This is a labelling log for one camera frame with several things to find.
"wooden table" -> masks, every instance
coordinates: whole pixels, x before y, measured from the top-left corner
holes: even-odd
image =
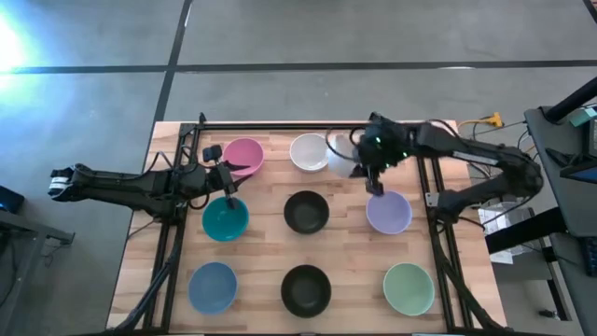
[[[156,124],[146,166],[159,150],[171,159],[174,157],[179,126],[180,122]],[[412,223],[406,231],[398,235],[384,235],[368,225],[365,204],[370,196],[365,192],[363,180],[341,179],[328,170],[305,174],[293,166],[288,153],[290,144],[298,135],[307,132],[201,132],[201,147],[213,144],[225,146],[239,136],[255,138],[265,149],[265,162],[258,174],[243,184],[236,195],[246,202],[251,214],[248,230],[238,240],[219,243],[210,239],[202,229],[201,211],[189,210],[170,332],[388,333],[446,330],[415,159],[406,160],[382,177],[387,190],[399,191],[407,197],[413,212]],[[464,162],[442,159],[440,166],[447,189],[462,189],[470,185]],[[165,162],[160,161],[155,169],[164,168]],[[322,194],[330,207],[326,226],[313,235],[295,233],[287,227],[283,217],[286,200],[293,193],[305,189]],[[212,195],[212,199],[218,196],[221,193]],[[478,219],[474,212],[463,215]],[[149,221],[150,217],[145,213],[135,213],[131,230]],[[454,230],[467,285],[492,318],[505,325],[482,230],[464,221],[455,225]],[[145,292],[159,232],[160,224],[154,224],[127,243],[108,327],[122,321]],[[237,299],[230,309],[215,316],[201,315],[187,300],[190,276],[209,261],[227,263],[236,272],[240,285]],[[426,314],[417,317],[402,315],[384,299],[383,276],[398,262],[416,263],[432,275],[436,299]],[[280,299],[280,285],[285,274],[305,263],[321,268],[332,284],[329,306],[311,319],[291,315]],[[156,318],[161,314],[165,284],[163,288],[158,296]],[[462,326],[453,287],[451,302],[457,325]]]

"table leg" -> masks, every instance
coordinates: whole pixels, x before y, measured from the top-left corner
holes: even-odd
[[[485,237],[489,253],[503,251],[507,248],[539,239],[555,232],[565,232],[562,213],[554,207],[535,217],[528,218],[509,228],[494,232]]]

